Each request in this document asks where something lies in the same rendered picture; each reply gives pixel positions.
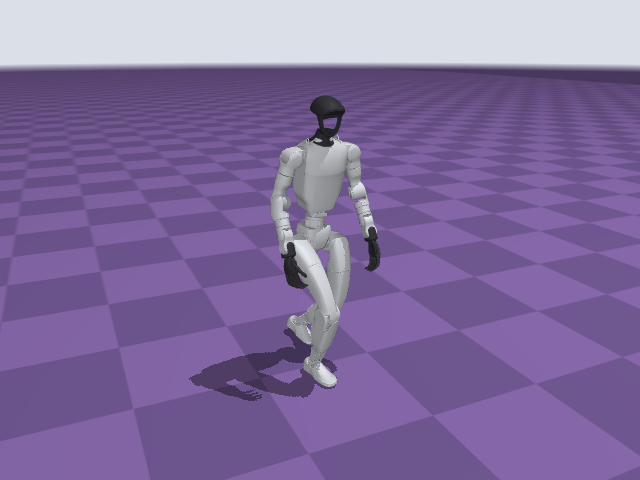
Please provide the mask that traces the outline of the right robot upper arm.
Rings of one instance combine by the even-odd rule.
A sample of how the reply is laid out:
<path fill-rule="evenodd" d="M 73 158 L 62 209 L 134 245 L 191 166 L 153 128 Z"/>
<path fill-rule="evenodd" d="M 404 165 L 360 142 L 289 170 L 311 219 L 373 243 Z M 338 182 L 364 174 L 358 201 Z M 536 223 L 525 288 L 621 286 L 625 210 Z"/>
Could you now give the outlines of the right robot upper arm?
<path fill-rule="evenodd" d="M 286 195 L 286 191 L 292 183 L 296 169 L 302 166 L 305 153 L 306 149 L 304 147 L 295 146 L 284 149 L 280 154 L 280 165 L 271 198 L 274 195 L 281 196 L 283 200 L 283 211 L 288 210 L 291 206 L 291 200 L 289 196 Z"/>

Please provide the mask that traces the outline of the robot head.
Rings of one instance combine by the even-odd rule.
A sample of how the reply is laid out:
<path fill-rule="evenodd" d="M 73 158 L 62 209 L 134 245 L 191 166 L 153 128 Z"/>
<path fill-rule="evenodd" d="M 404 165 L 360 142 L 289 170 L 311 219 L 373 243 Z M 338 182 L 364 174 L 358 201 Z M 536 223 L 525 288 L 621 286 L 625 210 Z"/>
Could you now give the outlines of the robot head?
<path fill-rule="evenodd" d="M 332 146 L 334 141 L 330 141 L 330 138 L 336 135 L 340 128 L 342 116 L 345 113 L 343 105 L 334 97 L 320 96 L 311 103 L 310 110 L 317 116 L 320 128 L 317 129 L 315 135 L 309 141 L 311 142 L 318 138 L 322 142 L 314 141 L 313 143 L 323 147 Z M 334 129 L 324 128 L 323 120 L 328 118 L 337 118 L 337 124 Z"/>

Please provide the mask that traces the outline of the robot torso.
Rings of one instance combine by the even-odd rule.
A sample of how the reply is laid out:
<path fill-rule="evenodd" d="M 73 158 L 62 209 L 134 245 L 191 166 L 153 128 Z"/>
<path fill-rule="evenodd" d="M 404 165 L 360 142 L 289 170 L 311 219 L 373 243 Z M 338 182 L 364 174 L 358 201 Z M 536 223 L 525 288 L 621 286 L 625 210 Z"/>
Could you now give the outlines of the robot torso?
<path fill-rule="evenodd" d="M 337 139 L 338 137 L 338 139 Z M 308 141 L 307 141 L 308 139 Z M 331 226 L 325 223 L 328 211 L 334 208 L 343 183 L 348 149 L 339 136 L 330 138 L 334 144 L 330 147 L 317 145 L 322 142 L 315 138 L 301 141 L 297 146 L 306 149 L 304 162 L 296 169 L 293 177 L 293 192 L 297 203 L 304 208 L 304 222 L 296 227 L 315 251 L 326 248 L 330 243 Z"/>

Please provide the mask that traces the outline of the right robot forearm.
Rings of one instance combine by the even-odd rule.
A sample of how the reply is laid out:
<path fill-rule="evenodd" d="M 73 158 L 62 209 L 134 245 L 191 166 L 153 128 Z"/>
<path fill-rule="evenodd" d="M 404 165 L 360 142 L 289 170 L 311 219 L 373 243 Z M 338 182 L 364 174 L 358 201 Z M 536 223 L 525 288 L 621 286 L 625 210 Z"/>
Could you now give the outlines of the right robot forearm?
<path fill-rule="evenodd" d="M 283 200 L 281 196 L 274 195 L 271 198 L 270 211 L 273 222 L 276 225 L 277 237 L 279 240 L 279 251 L 285 255 L 288 253 L 287 244 L 293 241 L 293 232 L 289 222 L 289 213 L 283 211 Z M 296 248 L 296 247 L 295 247 Z"/>

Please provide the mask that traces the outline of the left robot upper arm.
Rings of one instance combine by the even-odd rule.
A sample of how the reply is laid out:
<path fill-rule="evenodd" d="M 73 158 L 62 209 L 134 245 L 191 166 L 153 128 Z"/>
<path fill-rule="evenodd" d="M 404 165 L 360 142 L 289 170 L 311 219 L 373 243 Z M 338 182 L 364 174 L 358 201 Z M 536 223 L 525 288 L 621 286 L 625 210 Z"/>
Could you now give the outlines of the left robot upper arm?
<path fill-rule="evenodd" d="M 365 197 L 365 190 L 361 183 L 361 150 L 353 143 L 344 143 L 348 149 L 346 174 L 349 180 L 349 187 L 347 187 L 347 193 L 350 199 L 356 200 Z"/>

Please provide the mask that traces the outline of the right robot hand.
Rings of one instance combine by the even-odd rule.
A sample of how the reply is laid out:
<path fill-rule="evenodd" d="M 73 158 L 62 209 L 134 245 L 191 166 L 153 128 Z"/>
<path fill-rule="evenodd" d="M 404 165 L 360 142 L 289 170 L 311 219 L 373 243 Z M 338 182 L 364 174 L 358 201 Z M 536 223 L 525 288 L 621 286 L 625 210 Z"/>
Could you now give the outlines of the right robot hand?
<path fill-rule="evenodd" d="M 308 284 L 304 284 L 300 280 L 298 272 L 305 278 L 307 278 L 307 274 L 297 266 L 297 262 L 294 259 L 294 256 L 296 256 L 295 246 L 292 242 L 287 244 L 287 251 L 287 254 L 281 254 L 281 257 L 284 259 L 284 272 L 286 274 L 287 283 L 292 287 L 303 289 L 308 286 Z"/>

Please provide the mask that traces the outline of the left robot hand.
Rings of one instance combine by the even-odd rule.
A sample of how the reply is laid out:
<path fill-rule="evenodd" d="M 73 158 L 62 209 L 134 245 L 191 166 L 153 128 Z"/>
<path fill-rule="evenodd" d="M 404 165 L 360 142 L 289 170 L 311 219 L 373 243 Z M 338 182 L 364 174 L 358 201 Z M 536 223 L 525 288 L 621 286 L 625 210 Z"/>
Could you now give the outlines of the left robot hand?
<path fill-rule="evenodd" d="M 368 233 L 369 233 L 369 238 L 365 238 L 365 237 L 364 238 L 365 238 L 365 241 L 366 242 L 368 241 L 368 244 L 369 244 L 368 251 L 370 255 L 370 261 L 369 261 L 369 265 L 365 267 L 365 269 L 367 269 L 367 271 L 374 271 L 380 265 L 381 254 L 380 254 L 379 245 L 376 242 L 376 240 L 378 239 L 378 236 L 376 234 L 376 229 L 374 227 L 369 227 Z"/>

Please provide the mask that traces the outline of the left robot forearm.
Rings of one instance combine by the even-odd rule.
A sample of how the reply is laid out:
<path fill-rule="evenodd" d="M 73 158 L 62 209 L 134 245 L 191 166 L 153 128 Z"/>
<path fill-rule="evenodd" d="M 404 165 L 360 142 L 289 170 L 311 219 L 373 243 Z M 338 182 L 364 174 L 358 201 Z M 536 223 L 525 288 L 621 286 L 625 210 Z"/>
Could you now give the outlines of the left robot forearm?
<path fill-rule="evenodd" d="M 354 207 L 358 214 L 359 223 L 362 228 L 362 234 L 365 238 L 369 238 L 369 233 L 368 233 L 369 227 L 374 227 L 376 229 L 376 234 L 377 234 L 377 228 L 374 225 L 373 217 L 369 208 L 369 201 L 368 201 L 365 186 L 363 185 L 363 187 L 365 190 L 365 197 L 363 197 L 363 199 L 361 200 L 356 201 L 357 203 L 354 203 Z"/>

